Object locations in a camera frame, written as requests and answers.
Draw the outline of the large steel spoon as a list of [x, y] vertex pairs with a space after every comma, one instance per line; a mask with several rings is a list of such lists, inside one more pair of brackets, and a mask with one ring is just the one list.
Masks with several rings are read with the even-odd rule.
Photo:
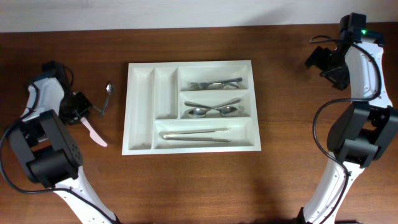
[[[189, 101], [185, 101], [184, 105], [195, 107], [195, 109], [192, 109], [188, 112], [188, 116], [190, 118], [204, 118], [206, 116], [207, 112], [209, 112], [211, 110], [211, 108], [209, 106], [200, 105], [200, 104], [192, 103]], [[234, 106], [224, 106], [224, 107], [220, 107], [220, 108], [213, 108], [213, 110], [218, 111], [220, 113], [220, 115], [222, 115], [222, 117], [233, 117], [239, 113], [239, 110]]]
[[222, 117], [233, 117], [239, 112], [239, 110], [236, 107], [233, 107], [233, 105], [240, 102], [241, 99], [236, 98], [212, 107], [199, 105], [190, 101], [185, 101], [184, 105], [193, 107], [193, 109], [188, 112], [188, 116], [190, 118], [204, 118], [207, 112], [210, 112], [211, 110], [218, 111]]

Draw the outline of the white plastic cutlery tray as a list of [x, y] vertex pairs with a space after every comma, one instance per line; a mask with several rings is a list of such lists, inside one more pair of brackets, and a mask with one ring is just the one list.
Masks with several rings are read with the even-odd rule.
[[252, 63], [130, 63], [122, 154], [260, 151]]

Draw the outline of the small steel teaspoon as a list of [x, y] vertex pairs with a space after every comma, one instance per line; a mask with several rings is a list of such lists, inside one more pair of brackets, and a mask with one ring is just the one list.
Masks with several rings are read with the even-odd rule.
[[108, 82], [108, 84], [106, 85], [107, 97], [106, 97], [106, 99], [104, 101], [104, 105], [103, 105], [103, 108], [102, 108], [100, 116], [99, 116], [100, 119], [104, 116], [105, 110], [106, 110], [106, 108], [108, 106], [108, 103], [109, 103], [109, 99], [113, 95], [114, 91], [115, 91], [114, 84], [112, 82]]

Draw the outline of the steel fork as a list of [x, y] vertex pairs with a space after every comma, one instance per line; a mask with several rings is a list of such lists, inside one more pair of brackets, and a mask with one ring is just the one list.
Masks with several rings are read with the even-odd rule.
[[193, 90], [214, 90], [214, 89], [223, 88], [225, 86], [232, 86], [233, 88], [239, 89], [238, 83], [241, 82], [242, 80], [243, 79], [239, 77], [239, 78], [218, 80], [212, 82], [201, 82], [201, 83], [195, 82], [195, 83], [190, 83], [189, 86]]
[[208, 86], [208, 90], [236, 90], [240, 89], [241, 87], [237, 83], [213, 83]]

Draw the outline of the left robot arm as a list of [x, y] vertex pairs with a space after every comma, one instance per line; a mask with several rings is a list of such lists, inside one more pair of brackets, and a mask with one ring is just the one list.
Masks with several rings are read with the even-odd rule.
[[83, 155], [67, 129], [82, 124], [95, 143], [108, 145], [88, 120], [93, 105], [83, 93], [72, 91], [73, 81], [73, 72], [64, 64], [43, 64], [42, 73], [27, 84], [29, 99], [22, 116], [1, 138], [9, 143], [27, 178], [43, 188], [25, 190], [4, 179], [23, 194], [57, 194], [82, 223], [119, 223], [88, 182]]

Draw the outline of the pink plastic knife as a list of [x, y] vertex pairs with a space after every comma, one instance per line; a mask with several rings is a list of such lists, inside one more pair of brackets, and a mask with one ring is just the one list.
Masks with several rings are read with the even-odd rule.
[[90, 138], [94, 140], [95, 143], [99, 144], [102, 147], [108, 146], [108, 143], [95, 131], [95, 129], [85, 117], [82, 117], [80, 121], [88, 129]]

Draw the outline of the steel kitchen tongs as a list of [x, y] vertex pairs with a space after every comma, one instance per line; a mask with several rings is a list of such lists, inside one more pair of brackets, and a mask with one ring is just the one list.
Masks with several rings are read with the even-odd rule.
[[228, 131], [228, 128], [200, 129], [192, 131], [169, 131], [161, 132], [159, 136], [164, 141], [200, 141], [200, 142], [230, 142], [227, 138], [216, 138], [213, 136], [204, 136], [204, 134], [213, 134]]

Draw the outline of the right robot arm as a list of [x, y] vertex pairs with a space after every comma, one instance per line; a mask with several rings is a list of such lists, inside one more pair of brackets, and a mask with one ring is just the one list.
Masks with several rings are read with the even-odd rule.
[[338, 90], [350, 89], [347, 109], [334, 122], [321, 152], [328, 162], [315, 194], [295, 223], [336, 223], [336, 214], [354, 181], [380, 159], [397, 134], [397, 110], [389, 99], [382, 72], [384, 37], [366, 28], [366, 15], [341, 18], [339, 37], [317, 35], [312, 44], [333, 42], [335, 50], [317, 47], [305, 66], [320, 69]]

